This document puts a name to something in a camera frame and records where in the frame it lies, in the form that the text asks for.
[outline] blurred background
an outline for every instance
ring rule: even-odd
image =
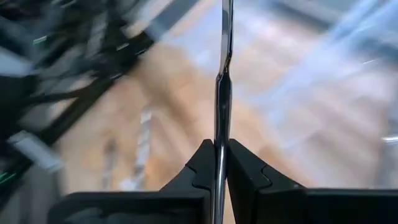
[[[40,14],[47,5],[0,0],[0,34],[18,21],[10,9]],[[44,223],[49,206],[73,192],[159,190],[213,138],[221,1],[118,6],[125,34],[146,30],[155,44],[52,146],[62,168],[28,171],[0,223]],[[396,10],[385,0],[235,0],[231,137],[306,187],[395,188]],[[32,60],[3,36],[0,74],[29,73]],[[62,57],[76,54],[70,48]],[[52,91],[87,82],[65,80]],[[39,130],[70,103],[32,107],[18,123]],[[234,223],[229,195],[225,222]]]

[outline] shiny metal shaft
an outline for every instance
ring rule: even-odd
[[[233,48],[233,0],[223,0],[223,31],[221,38],[220,71],[216,79],[215,149],[216,174],[212,194],[212,223],[222,224],[224,215],[226,160],[229,150],[229,124],[231,120],[232,83],[229,63]]]

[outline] green light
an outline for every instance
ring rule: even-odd
[[[5,178],[4,180],[0,181],[0,184],[4,183],[5,181],[13,178],[15,176],[15,174],[10,175],[9,177]]]

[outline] metal rod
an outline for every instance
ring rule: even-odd
[[[212,194],[212,223],[222,224],[224,215],[226,160],[228,156],[229,123],[231,120],[232,84],[229,63],[233,48],[233,0],[223,0],[223,31],[221,36],[220,71],[216,78],[215,148],[216,180]]]

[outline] wooden floor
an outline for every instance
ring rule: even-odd
[[[213,138],[219,3],[198,2],[59,140],[65,160],[63,192],[130,190],[122,183],[134,181],[137,157],[142,157],[137,148],[143,113],[152,116],[141,190],[161,188],[203,139]],[[292,98],[296,104],[286,107],[289,112],[276,126],[267,119],[271,109],[264,106],[264,93],[283,83],[325,29],[280,7],[237,2],[235,11],[231,137],[303,185],[372,187],[378,139],[387,128],[383,115],[394,94],[392,82],[380,75],[386,69],[301,90],[312,100]],[[353,60],[353,65],[362,63]],[[372,83],[378,87],[370,88]],[[356,97],[346,97],[354,93]],[[288,138],[281,133],[289,133]],[[293,141],[295,136],[301,140]],[[105,151],[110,141],[115,142],[116,163],[106,189]],[[227,207],[226,221],[232,223],[230,202]]]

